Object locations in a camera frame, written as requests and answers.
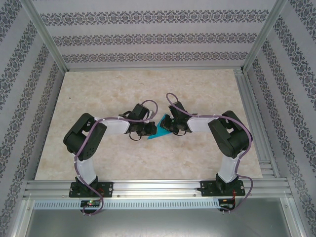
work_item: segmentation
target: marble surface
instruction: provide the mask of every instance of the marble surface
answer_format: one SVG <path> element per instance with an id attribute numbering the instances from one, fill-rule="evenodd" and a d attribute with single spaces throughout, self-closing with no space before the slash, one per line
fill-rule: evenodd
<path id="1" fill-rule="evenodd" d="M 168 70 L 68 72 L 61 88 L 36 180 L 73 180 L 73 155 L 63 138 L 83 113 L 109 117 L 132 110 L 136 103 L 155 100 L 156 124 L 169 113 L 167 92 L 184 108 L 202 115 L 234 111 L 248 127 L 232 70 Z M 153 110 L 151 103 L 146 106 Z M 183 137 L 166 135 L 135 142 L 128 135 L 104 137 L 93 156 L 99 179 L 210 179 L 218 172 L 222 153 L 210 133 Z M 254 146 L 239 173 L 262 177 Z"/>

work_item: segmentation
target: blue object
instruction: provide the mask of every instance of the blue object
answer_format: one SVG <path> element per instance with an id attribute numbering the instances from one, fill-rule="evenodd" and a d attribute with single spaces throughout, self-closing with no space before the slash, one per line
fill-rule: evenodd
<path id="1" fill-rule="evenodd" d="M 171 132 L 163 129 L 162 127 L 160 127 L 161 121 L 164 119 L 165 116 L 166 115 L 164 115 L 162 117 L 162 119 L 160 120 L 160 122 L 157 124 L 157 134 L 149 136 L 147 139 L 153 139 L 153 138 L 161 137 L 161 136 L 168 135 L 171 133 Z"/>

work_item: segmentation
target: robotic arm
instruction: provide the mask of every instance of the robotic arm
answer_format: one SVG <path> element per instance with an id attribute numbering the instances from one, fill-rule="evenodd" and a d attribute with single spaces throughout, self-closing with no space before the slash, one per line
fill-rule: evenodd
<path id="1" fill-rule="evenodd" d="M 118 117 L 104 119 L 95 126 L 91 132 L 89 140 L 87 141 L 82 152 L 79 154 L 78 160 L 75 163 L 78 174 L 80 174 L 80 178 L 79 175 L 77 175 L 76 182 L 72 183 L 70 196 L 89 197 L 94 194 L 93 191 L 91 191 L 83 182 L 81 182 L 81 179 L 83 179 L 95 190 L 100 186 L 100 184 L 98 184 L 98 177 L 94 171 L 92 156 L 96 152 L 104 136 L 117 134 L 130 135 L 131 132 L 136 132 L 141 138 L 142 136 L 156 134 L 157 127 L 155 126 L 155 122 L 138 121 L 143 120 L 146 115 L 148 117 L 149 114 L 150 111 L 148 108 L 141 104 L 137 104 L 133 111 L 127 111 Z M 88 113 L 83 114 L 78 119 L 75 125 L 64 137 L 64 144 L 67 146 L 67 150 L 70 153 L 74 155 L 77 154 L 86 139 L 84 132 L 89 132 L 92 126 L 98 120 L 99 118 L 95 118 Z"/>
<path id="2" fill-rule="evenodd" d="M 179 101 L 177 101 L 174 106 L 170 105 L 169 109 L 172 116 L 166 115 L 164 120 L 161 121 L 160 126 L 175 135 L 179 135 L 180 130 L 184 131 L 184 134 L 187 132 L 211 132 L 219 149 L 223 153 L 222 165 L 216 174 L 215 185 L 222 195 L 231 194 L 232 190 L 238 185 L 236 171 L 239 164 L 239 157 L 248 148 L 249 139 L 241 126 L 231 120 L 220 117 L 229 117 L 240 123 L 241 121 L 232 111 L 226 111 L 222 116 L 219 116 L 219 118 L 206 118 L 192 117 L 188 115 L 188 113 L 183 113 L 175 107 L 185 111 Z"/>

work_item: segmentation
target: wallpaper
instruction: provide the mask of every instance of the wallpaper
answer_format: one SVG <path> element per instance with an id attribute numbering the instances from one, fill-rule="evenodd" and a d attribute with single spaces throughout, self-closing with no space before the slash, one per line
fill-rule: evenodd
<path id="1" fill-rule="evenodd" d="M 63 75 L 17 0 L 0 1 L 0 237 L 34 179 Z"/>
<path id="2" fill-rule="evenodd" d="M 248 71 L 278 168 L 316 236 L 316 2 L 290 0 Z"/>
<path id="3" fill-rule="evenodd" d="M 35 0 L 70 69 L 241 66 L 275 0 Z"/>

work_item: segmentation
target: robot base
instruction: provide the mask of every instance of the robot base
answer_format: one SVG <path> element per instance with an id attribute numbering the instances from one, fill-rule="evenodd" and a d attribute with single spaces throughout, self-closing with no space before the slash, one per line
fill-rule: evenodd
<path id="1" fill-rule="evenodd" d="M 201 188 L 197 189 L 201 191 L 202 197 L 223 197 L 223 196 L 232 196 L 233 191 L 235 191 L 235 196 L 245 196 L 245 189 L 243 182 L 241 180 L 237 180 L 234 185 L 232 185 L 229 189 L 221 190 L 216 186 L 215 180 L 203 180 L 200 182 Z"/>
<path id="2" fill-rule="evenodd" d="M 98 182 L 98 177 L 90 184 L 98 191 L 102 197 L 111 198 L 113 193 L 113 182 Z M 99 196 L 91 191 L 86 185 L 76 177 L 76 182 L 72 182 L 69 190 L 70 198 L 98 198 Z"/>

